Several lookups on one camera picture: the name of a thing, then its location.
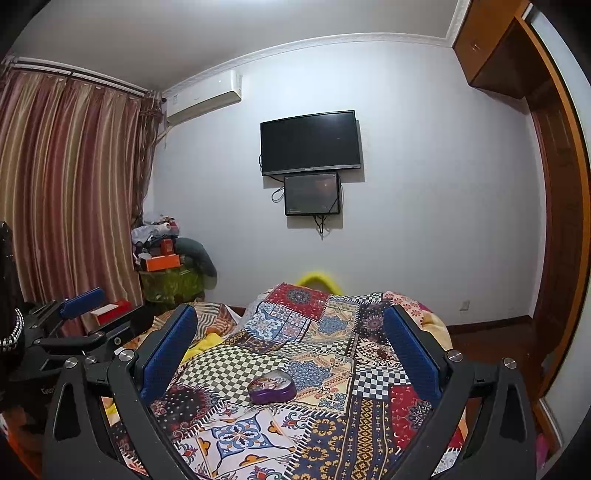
black tv screen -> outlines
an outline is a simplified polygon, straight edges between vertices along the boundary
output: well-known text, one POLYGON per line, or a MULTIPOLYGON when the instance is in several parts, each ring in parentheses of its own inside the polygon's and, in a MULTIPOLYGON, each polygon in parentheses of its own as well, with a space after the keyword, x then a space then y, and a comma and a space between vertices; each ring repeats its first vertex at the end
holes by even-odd
POLYGON ((285 176, 286 215, 330 215, 340 212, 339 175, 300 173, 285 176))
POLYGON ((353 110, 261 123, 263 175, 359 167, 353 110))

bed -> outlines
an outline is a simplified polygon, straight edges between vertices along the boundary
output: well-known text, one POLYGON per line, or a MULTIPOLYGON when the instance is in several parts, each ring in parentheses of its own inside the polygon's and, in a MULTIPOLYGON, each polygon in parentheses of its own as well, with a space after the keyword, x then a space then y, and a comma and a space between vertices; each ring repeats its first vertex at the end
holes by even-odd
MULTIPOLYGON (((384 311, 393 304, 444 349, 452 347, 434 313, 390 291, 336 296, 283 283, 242 317, 223 304, 192 304, 194 344, 211 333, 223 343, 182 363, 150 408, 196 478, 378 479, 431 409, 385 336, 384 311), (253 405, 246 386, 274 369, 293 377, 295 399, 253 405)), ((110 420, 126 464, 145 475, 125 426, 110 420)), ((453 465, 466 433, 462 421, 434 473, 453 465)))

door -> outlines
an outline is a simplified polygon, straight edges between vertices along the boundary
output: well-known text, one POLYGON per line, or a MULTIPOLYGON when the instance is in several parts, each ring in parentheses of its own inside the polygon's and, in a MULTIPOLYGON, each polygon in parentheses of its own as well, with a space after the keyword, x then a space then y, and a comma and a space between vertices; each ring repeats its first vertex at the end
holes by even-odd
POLYGON ((529 365, 541 384, 542 362, 550 355, 546 360, 550 363, 561 341, 569 341, 572 318, 581 308, 577 288, 587 277, 583 253, 589 249, 589 239, 583 232, 583 202, 588 192, 583 191, 573 133, 554 84, 545 82, 528 103, 544 165, 547 208, 544 269, 533 319, 536 346, 529 365))

curtain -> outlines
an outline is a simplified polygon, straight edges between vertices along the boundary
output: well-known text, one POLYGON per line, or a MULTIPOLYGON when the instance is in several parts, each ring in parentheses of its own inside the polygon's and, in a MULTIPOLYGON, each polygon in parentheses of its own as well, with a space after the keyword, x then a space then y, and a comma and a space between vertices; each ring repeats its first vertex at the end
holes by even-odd
MULTIPOLYGON (((25 300, 101 287, 109 301, 142 303, 130 230, 150 179, 154 149, 145 130, 157 129, 156 111, 157 99, 55 74, 8 73, 0 93, 0 218, 14 233, 25 300)), ((80 335, 94 326, 88 318, 64 329, 80 335)))

clutter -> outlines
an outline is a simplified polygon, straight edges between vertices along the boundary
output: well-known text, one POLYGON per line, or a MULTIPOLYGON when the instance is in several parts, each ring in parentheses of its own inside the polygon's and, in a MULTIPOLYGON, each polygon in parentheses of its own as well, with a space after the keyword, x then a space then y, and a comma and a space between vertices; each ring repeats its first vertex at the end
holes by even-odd
POLYGON ((139 277, 145 299, 153 303, 174 306, 203 297, 202 275, 185 265, 153 272, 140 271, 139 277))
POLYGON ((146 272, 179 267, 180 264, 181 260, 178 255, 160 255, 159 257, 152 257, 141 261, 142 269, 146 272))
POLYGON ((160 253, 163 255, 174 255, 174 245, 170 238, 165 238, 160 243, 160 253))
POLYGON ((131 232, 134 265, 147 301, 172 308, 181 302, 204 299, 217 271, 203 245, 179 237, 177 221, 155 213, 144 215, 144 225, 131 232))

